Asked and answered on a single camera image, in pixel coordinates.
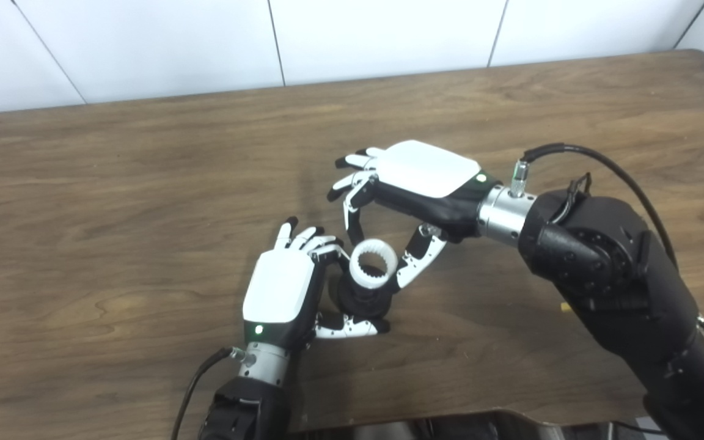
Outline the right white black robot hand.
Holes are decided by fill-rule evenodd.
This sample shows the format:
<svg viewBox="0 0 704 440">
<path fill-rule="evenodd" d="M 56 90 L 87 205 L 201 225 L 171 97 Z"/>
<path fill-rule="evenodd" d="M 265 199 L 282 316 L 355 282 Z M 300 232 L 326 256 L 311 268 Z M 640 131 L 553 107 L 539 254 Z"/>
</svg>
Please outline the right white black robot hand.
<svg viewBox="0 0 704 440">
<path fill-rule="evenodd" d="M 351 169 L 327 198 L 343 201 L 345 229 L 354 245 L 348 265 L 352 284 L 388 293 L 408 286 L 447 243 L 480 237 L 483 201 L 499 183 L 473 159 L 416 140 L 363 148 L 335 166 Z M 361 212 L 372 203 L 419 221 L 401 254 L 364 237 Z"/>
</svg>

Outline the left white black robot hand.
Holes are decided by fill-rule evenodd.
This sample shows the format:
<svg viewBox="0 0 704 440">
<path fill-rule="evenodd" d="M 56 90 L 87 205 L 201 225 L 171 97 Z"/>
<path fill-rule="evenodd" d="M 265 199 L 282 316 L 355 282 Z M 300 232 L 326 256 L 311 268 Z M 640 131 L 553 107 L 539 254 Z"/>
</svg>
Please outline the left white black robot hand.
<svg viewBox="0 0 704 440">
<path fill-rule="evenodd" d="M 371 337 L 391 331 L 383 318 L 320 311 L 328 268 L 347 268 L 349 255 L 343 240 L 325 234 L 323 227 L 299 233 L 297 224 L 297 217 L 287 218 L 273 247 L 254 265 L 242 308 L 244 342 L 298 351 L 316 338 Z"/>
</svg>

